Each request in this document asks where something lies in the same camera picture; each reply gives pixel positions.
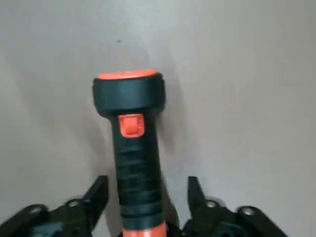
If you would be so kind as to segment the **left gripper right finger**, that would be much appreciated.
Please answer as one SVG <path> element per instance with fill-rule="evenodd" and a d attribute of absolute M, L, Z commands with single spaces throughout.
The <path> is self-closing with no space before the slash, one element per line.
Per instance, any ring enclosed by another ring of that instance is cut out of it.
<path fill-rule="evenodd" d="M 184 237 L 287 237 L 260 209 L 240 206 L 231 211 L 207 199 L 198 178 L 188 177 L 188 206 L 191 217 L 185 223 Z"/>

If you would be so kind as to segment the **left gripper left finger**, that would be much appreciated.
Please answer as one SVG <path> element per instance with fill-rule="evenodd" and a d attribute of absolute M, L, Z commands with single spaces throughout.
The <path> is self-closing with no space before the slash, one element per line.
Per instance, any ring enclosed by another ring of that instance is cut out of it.
<path fill-rule="evenodd" d="M 91 237 L 109 199 L 108 176 L 99 176 L 80 198 L 50 210 L 26 206 L 0 225 L 2 237 Z"/>

